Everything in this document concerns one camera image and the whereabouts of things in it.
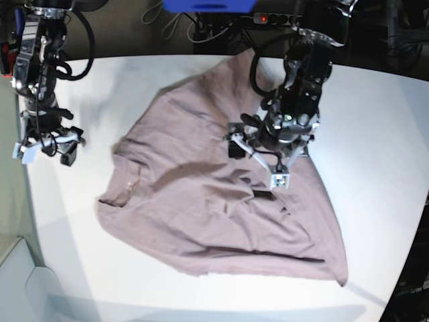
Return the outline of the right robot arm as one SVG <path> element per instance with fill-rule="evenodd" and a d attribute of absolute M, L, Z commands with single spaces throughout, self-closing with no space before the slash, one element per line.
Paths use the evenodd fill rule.
<path fill-rule="evenodd" d="M 25 1 L 24 7 L 27 13 L 11 85 L 25 107 L 19 114 L 20 139 L 14 145 L 12 157 L 30 164 L 37 152 L 49 157 L 59 154 L 61 163 L 71 166 L 78 145 L 85 143 L 83 130 L 62 125 L 62 120 L 74 116 L 59 107 L 54 89 L 58 80 L 79 81 L 89 73 L 95 60 L 95 34 L 75 1 Z M 88 62 L 80 74 L 74 74 L 61 56 L 68 33 L 65 17 L 69 12 L 82 23 L 88 37 Z"/>

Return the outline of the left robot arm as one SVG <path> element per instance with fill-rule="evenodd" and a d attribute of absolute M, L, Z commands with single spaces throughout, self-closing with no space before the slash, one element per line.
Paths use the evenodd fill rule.
<path fill-rule="evenodd" d="M 322 86 L 332 72 L 336 48 L 347 41 L 355 1 L 309 1 L 303 15 L 294 18 L 292 33 L 276 36 L 259 47 L 251 62 L 249 82 L 261 96 L 259 110 L 242 114 L 239 123 L 229 123 L 225 139 L 229 157 L 256 160 L 266 171 L 264 186 L 272 191 L 287 189 L 290 168 L 307 151 L 320 125 L 318 104 Z M 284 81 L 266 91 L 257 84 L 262 54 L 274 44 L 290 41 L 284 58 Z"/>

